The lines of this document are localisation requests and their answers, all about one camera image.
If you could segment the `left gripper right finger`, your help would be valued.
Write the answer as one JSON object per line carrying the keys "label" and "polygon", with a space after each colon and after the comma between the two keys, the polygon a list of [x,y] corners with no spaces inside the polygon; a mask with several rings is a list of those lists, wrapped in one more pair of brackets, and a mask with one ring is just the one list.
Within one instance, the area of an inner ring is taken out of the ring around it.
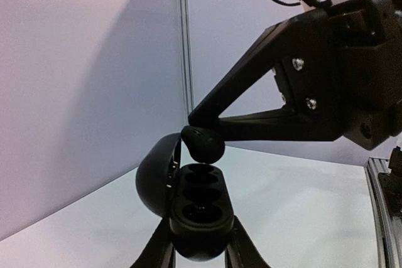
{"label": "left gripper right finger", "polygon": [[261,257],[253,241],[235,216],[230,241],[225,249],[225,267],[270,268]]}

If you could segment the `black hook earbud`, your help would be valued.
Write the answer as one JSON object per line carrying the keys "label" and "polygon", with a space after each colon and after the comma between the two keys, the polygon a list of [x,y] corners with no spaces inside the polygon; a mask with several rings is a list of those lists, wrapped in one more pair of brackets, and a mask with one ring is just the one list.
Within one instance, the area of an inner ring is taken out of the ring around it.
{"label": "black hook earbud", "polygon": [[223,157],[225,142],[219,133],[213,130],[185,126],[181,131],[191,157],[198,163],[213,164]]}

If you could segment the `black oval charging case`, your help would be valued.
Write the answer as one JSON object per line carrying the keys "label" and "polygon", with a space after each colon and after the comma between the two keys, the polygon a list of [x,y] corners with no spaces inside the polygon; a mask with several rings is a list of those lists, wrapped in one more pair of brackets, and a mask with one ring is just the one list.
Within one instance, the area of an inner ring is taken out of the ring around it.
{"label": "black oval charging case", "polygon": [[212,165],[182,166],[178,133],[162,137],[140,163],[136,190],[155,215],[169,218],[175,256],[196,262],[225,252],[234,211],[222,171]]}

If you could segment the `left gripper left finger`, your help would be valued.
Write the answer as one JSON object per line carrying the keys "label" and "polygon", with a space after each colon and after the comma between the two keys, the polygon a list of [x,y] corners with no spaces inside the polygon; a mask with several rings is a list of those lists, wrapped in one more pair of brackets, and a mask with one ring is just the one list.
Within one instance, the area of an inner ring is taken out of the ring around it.
{"label": "left gripper left finger", "polygon": [[176,267],[175,248],[170,238],[169,218],[163,218],[133,268]]}

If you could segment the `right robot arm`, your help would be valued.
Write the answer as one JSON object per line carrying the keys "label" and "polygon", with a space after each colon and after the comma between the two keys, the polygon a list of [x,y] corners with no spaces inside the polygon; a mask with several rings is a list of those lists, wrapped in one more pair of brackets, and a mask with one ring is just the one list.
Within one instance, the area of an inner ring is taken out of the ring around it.
{"label": "right robot arm", "polygon": [[[334,141],[367,150],[401,132],[401,0],[300,0],[304,12],[264,31],[191,112],[225,141]],[[270,70],[285,104],[225,111]]]}

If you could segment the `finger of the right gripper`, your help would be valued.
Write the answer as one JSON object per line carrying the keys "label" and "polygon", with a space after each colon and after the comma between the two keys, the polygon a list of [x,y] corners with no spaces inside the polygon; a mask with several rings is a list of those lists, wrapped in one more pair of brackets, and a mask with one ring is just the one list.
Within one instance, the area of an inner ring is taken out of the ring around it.
{"label": "finger of the right gripper", "polygon": [[297,34],[306,32],[316,38],[317,22],[326,21],[327,13],[315,9],[266,28],[222,80],[193,109],[188,117],[191,126],[207,127],[235,100],[270,71],[292,48],[299,45]]}

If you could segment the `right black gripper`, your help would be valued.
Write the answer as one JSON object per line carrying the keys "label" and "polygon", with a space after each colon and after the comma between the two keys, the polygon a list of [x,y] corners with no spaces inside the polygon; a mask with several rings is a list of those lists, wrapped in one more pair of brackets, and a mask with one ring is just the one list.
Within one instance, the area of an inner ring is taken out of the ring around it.
{"label": "right black gripper", "polygon": [[373,150],[401,132],[401,16],[393,0],[353,0],[275,25],[286,104],[225,117],[225,141],[334,141]]}

